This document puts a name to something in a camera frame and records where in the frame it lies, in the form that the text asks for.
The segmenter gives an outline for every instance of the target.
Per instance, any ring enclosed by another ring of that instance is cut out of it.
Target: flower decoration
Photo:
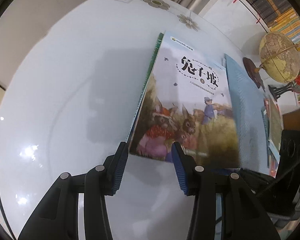
[[[200,30],[198,24],[190,17],[186,17],[183,14],[178,15],[179,21],[184,23],[189,29],[194,29],[196,32]]]
[[[170,5],[168,5],[162,0],[143,0],[143,1],[147,2],[150,6],[155,8],[161,8],[163,10],[168,10],[170,8]]]

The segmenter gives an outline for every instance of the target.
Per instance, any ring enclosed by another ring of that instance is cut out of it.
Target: rabbit illustration
[[[188,113],[184,105],[182,105],[182,114],[185,118],[182,129],[186,136],[182,145],[187,149],[195,150],[197,148],[197,138],[194,135],[196,131],[195,117]]]
[[[184,145],[184,143],[187,141],[187,137],[186,137],[186,133],[180,129],[178,129],[175,133],[174,133],[174,141],[175,142],[179,142],[181,145]],[[172,161],[172,155],[171,155],[171,149],[168,152],[168,154],[165,157],[165,161],[166,162],[173,162]]]
[[[168,154],[164,142],[167,139],[174,138],[174,131],[169,131],[170,125],[174,130],[176,127],[172,120],[178,107],[172,107],[169,110],[162,106],[160,100],[156,97],[154,101],[154,125],[146,131],[137,146],[138,154],[156,159],[165,158]]]

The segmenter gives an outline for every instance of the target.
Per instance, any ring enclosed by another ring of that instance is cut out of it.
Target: colorful book stack
[[[288,36],[294,44],[298,44],[297,50],[300,51],[300,18],[293,8],[277,17],[269,29]]]

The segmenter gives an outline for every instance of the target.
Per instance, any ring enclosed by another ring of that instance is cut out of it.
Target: white wall
[[[7,87],[30,49],[86,0],[14,0],[0,18],[0,84]]]

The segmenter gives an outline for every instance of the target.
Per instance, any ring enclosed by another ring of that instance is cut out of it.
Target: rabbit ear
[[[188,111],[187,111],[187,109],[185,108],[184,105],[182,105],[182,114],[183,114],[183,117],[184,117],[185,119],[188,119],[188,118],[189,118],[189,113],[188,113]]]
[[[157,98],[157,97],[155,97],[155,100],[154,100],[154,109],[157,113],[162,112],[162,104],[161,104],[159,98]]]
[[[170,116],[173,116],[177,110],[178,110],[178,107],[177,107],[177,106],[170,108],[170,109],[169,109]]]

